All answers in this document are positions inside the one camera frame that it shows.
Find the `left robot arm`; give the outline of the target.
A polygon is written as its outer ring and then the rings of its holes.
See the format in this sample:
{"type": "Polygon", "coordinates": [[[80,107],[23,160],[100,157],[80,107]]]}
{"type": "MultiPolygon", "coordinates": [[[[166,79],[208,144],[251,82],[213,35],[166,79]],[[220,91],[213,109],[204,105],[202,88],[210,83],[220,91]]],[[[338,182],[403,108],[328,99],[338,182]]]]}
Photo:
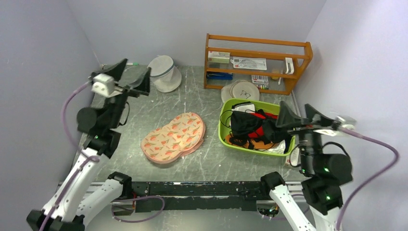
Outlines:
{"type": "Polygon", "coordinates": [[[77,143],[79,156],[76,163],[41,210],[32,210],[26,221],[34,231],[83,231],[108,204],[115,199],[127,200],[133,194],[131,177],[115,172],[91,195],[87,190],[97,173],[115,153],[121,134],[117,128],[130,97],[150,93],[152,69],[146,68],[135,81],[119,84],[127,59],[107,68],[92,72],[87,82],[74,95],[90,87],[105,101],[102,107],[84,107],[76,116],[77,130],[86,134],[82,147],[77,143]]]}

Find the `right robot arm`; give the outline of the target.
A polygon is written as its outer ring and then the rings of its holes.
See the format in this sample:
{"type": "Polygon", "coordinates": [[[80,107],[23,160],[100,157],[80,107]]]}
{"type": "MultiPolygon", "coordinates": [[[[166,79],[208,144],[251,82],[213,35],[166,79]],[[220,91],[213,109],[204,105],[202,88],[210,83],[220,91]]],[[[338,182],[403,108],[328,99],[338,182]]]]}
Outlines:
{"type": "Polygon", "coordinates": [[[308,178],[301,183],[302,193],[315,223],[305,216],[278,172],[262,176],[259,191],[263,198],[276,203],[294,231],[339,231],[337,217],[343,206],[340,187],[352,181],[352,163],[347,152],[325,154],[321,136],[335,136],[345,120],[329,118],[310,104],[305,104],[305,112],[302,118],[281,101],[276,127],[288,129],[299,139],[300,173],[308,178]]]}

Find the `pink floral laundry bag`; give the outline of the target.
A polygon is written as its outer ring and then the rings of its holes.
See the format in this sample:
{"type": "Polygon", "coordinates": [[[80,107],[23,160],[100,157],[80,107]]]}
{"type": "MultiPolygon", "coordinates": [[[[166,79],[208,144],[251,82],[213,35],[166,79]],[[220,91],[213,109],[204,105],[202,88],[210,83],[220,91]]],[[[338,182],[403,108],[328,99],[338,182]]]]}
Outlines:
{"type": "Polygon", "coordinates": [[[169,164],[195,152],[204,142],[206,125],[192,112],[182,113],[157,128],[141,141],[146,158],[157,164],[169,164]]]}

